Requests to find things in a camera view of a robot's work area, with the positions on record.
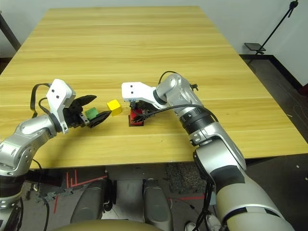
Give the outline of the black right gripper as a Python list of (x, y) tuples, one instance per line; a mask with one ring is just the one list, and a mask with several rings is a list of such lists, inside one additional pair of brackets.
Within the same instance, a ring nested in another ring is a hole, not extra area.
[(146, 119), (150, 117), (149, 113), (153, 113), (158, 109), (154, 107), (151, 103), (145, 101), (130, 101), (129, 106), (134, 112), (133, 123), (143, 123)]

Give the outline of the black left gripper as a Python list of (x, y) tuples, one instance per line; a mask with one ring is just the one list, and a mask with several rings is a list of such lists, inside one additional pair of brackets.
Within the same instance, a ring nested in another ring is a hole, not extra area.
[(98, 113), (94, 118), (88, 120), (83, 114), (83, 106), (97, 98), (96, 95), (85, 95), (72, 101), (68, 108), (63, 109), (64, 119), (69, 128), (85, 127), (93, 128), (102, 123), (111, 111)]

